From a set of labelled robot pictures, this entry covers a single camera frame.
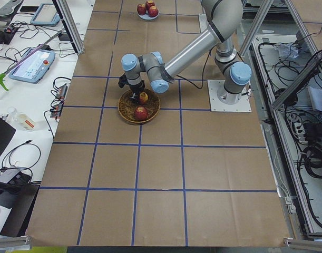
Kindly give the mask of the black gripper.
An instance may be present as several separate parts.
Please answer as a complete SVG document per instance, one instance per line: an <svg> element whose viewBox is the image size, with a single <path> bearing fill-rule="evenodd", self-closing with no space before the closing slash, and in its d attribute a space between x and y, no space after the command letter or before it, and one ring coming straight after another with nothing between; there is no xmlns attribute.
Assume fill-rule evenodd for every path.
<svg viewBox="0 0 322 253"><path fill-rule="evenodd" d="M129 87L130 87L131 91L133 92L131 95L131 100L134 102L138 102L139 101L139 94L138 93L143 92L145 89L144 81L140 81L138 84L135 84L135 85L129 84Z"/></svg>

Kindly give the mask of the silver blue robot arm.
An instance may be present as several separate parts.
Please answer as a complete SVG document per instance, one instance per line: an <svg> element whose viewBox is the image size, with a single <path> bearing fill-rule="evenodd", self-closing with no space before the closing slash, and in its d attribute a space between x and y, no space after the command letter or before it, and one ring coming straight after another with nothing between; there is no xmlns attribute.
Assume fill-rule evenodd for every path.
<svg viewBox="0 0 322 253"><path fill-rule="evenodd" d="M218 99L229 105L238 103L252 75L249 65L236 59L237 50L231 38L242 18L242 2L201 1L201 5L206 13L207 28L166 63L159 52L140 56L124 55L121 59L124 74L119 79L119 87L127 85L133 92L133 98L137 99L145 88L140 77L144 72L153 91L164 93L175 76L215 47L215 63L225 77L224 84L218 91Z"/></svg>

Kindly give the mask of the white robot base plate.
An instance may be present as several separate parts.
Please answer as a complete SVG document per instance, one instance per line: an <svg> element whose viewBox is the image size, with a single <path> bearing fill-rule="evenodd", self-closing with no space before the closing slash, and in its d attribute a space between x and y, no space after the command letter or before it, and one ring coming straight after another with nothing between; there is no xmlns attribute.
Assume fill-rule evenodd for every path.
<svg viewBox="0 0 322 253"><path fill-rule="evenodd" d="M208 91L211 112L244 112L251 113L249 96L244 87L239 94L227 93L224 80L208 80Z"/></svg>

